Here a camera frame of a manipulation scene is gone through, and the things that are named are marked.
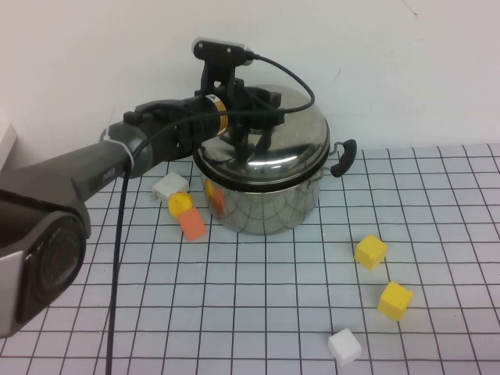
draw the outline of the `pot lid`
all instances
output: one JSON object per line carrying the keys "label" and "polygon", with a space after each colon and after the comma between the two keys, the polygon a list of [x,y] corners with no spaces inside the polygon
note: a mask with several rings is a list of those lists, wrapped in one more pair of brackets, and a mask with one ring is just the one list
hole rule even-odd
{"label": "pot lid", "polygon": [[[280,92],[281,108],[309,100],[289,87],[259,87]],[[294,186],[323,166],[330,149],[329,127],[316,105],[285,115],[284,123],[269,130],[250,129],[248,143],[238,149],[238,155],[228,137],[223,134],[203,142],[193,156],[208,178],[238,191],[275,191]]]}

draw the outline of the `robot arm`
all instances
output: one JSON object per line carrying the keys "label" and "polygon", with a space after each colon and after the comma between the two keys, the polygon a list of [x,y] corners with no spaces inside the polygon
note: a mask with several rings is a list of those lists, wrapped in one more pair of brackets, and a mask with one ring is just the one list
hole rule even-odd
{"label": "robot arm", "polygon": [[[125,168],[139,177],[223,133],[236,150],[244,149],[245,128],[269,129],[283,123],[285,113],[314,103],[300,78],[245,46],[200,39],[193,53],[205,61],[194,97],[140,105],[95,145],[0,174],[0,338],[15,334],[74,281],[91,234],[84,202]],[[254,58],[295,78],[311,101],[279,109],[280,93],[245,87],[234,70]]]}
{"label": "robot arm", "polygon": [[[84,202],[120,176],[131,151],[169,123],[218,108],[205,96],[139,106],[95,145],[0,175],[0,338],[16,333],[77,276],[91,223]],[[133,159],[132,177],[191,155],[226,129],[221,119],[164,129]]]}

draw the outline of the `orange cube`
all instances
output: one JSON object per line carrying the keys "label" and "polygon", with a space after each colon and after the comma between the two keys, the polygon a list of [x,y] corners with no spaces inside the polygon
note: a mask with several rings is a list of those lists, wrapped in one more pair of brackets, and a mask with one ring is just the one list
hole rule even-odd
{"label": "orange cube", "polygon": [[188,241],[193,241],[206,234],[203,218],[195,207],[180,213],[177,219]]}

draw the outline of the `black cable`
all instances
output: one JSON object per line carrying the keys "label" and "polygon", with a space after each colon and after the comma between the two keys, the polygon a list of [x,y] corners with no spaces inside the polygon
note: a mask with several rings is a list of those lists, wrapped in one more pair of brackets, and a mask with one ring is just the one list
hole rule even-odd
{"label": "black cable", "polygon": [[112,258],[111,298],[109,301],[108,345],[106,348],[106,375],[111,375],[113,365],[113,342],[115,339],[116,295],[118,293],[118,273],[120,271],[120,246],[123,229],[123,215],[127,199],[128,180],[130,179],[130,162],[125,166],[123,174],[122,192],[118,205],[118,219],[116,220],[115,251]]}
{"label": "black cable", "polygon": [[[154,133],[151,137],[145,139],[139,146],[134,150],[132,156],[134,159],[138,157],[141,151],[147,147],[151,142],[153,142],[157,137],[163,134],[167,129],[171,127],[177,127],[183,123],[187,123],[195,120],[203,120],[209,118],[216,118],[221,116],[235,117],[235,116],[247,116],[247,117],[267,117],[267,116],[275,116],[277,114],[289,114],[301,112],[309,107],[311,107],[316,97],[313,93],[313,90],[303,81],[301,80],[295,73],[285,68],[278,62],[275,62],[266,57],[257,55],[253,52],[249,52],[249,59],[261,60],[265,63],[268,63],[272,66],[275,66],[279,70],[283,70],[286,74],[296,80],[309,94],[309,102],[300,105],[299,107],[288,108],[288,109],[266,109],[261,111],[224,111],[224,112],[210,112],[210,113],[201,113],[196,116],[186,117],[185,119],[181,119],[178,121],[174,121],[173,123],[168,124],[161,130]],[[116,221],[116,237],[115,237],[115,250],[113,254],[112,260],[112,281],[111,281],[111,300],[109,302],[109,327],[108,327],[108,344],[106,348],[106,367],[105,374],[112,374],[112,366],[113,366],[113,342],[115,337],[115,318],[116,318],[116,295],[118,292],[118,274],[120,271],[120,245],[121,245],[121,237],[122,237],[122,229],[123,229],[123,215],[125,213],[125,201],[127,199],[127,187],[128,180],[130,179],[130,170],[131,164],[127,163],[125,166],[125,173],[123,175],[123,185],[122,191],[120,195],[120,204],[118,206],[118,219]]]}

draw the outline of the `white block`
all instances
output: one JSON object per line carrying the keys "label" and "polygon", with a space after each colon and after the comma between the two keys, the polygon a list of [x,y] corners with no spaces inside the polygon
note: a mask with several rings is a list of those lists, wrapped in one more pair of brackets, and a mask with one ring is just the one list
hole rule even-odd
{"label": "white block", "polygon": [[349,329],[341,330],[328,339],[328,348],[339,366],[347,365],[361,355],[361,345]]}
{"label": "white block", "polygon": [[152,187],[151,198],[155,201],[160,197],[166,204],[172,194],[179,191],[186,192],[189,190],[189,183],[184,177],[179,176],[177,173],[170,172]]}

